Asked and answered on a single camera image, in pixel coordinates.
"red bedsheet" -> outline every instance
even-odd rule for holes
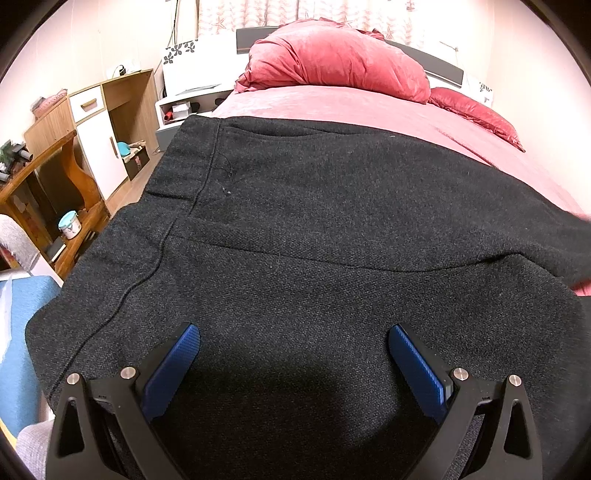
[[[260,116],[341,122],[410,135],[462,153],[527,183],[558,207],[589,218],[573,197],[527,152],[455,113],[349,87],[299,85],[233,92],[213,116]],[[591,295],[591,281],[575,289]]]

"bed headboard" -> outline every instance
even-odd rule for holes
[[[248,53],[254,42],[265,38],[268,34],[274,32],[279,27],[254,27],[236,29],[236,52]],[[451,63],[438,59],[416,48],[402,45],[391,40],[386,43],[400,48],[406,55],[419,62],[425,69],[425,72],[432,77],[438,78],[454,87],[461,88],[464,78],[464,71]]]

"wooden floor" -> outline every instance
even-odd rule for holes
[[[113,195],[109,197],[109,200],[106,201],[106,205],[111,216],[114,216],[121,207],[129,205],[130,203],[135,203],[139,200],[163,154],[164,153],[153,154],[150,161],[139,171],[133,180],[125,180],[117,190],[115,190]]]

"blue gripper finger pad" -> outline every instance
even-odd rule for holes
[[[189,325],[146,383],[142,412],[148,421],[164,414],[200,346],[199,329]]]
[[[440,424],[447,413],[443,385],[398,325],[390,329],[388,348],[423,413]]]

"metal screw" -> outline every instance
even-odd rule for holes
[[[80,374],[70,374],[66,380],[70,385],[76,385],[80,381]]]
[[[135,368],[134,367],[125,367],[121,371],[121,378],[129,380],[130,378],[135,377]]]
[[[510,375],[509,382],[511,382],[511,385],[514,387],[519,387],[521,385],[521,379],[517,375]]]
[[[453,376],[456,377],[458,380],[464,381],[466,380],[470,375],[468,375],[468,372],[466,370],[464,370],[463,368],[456,368],[453,371]]]

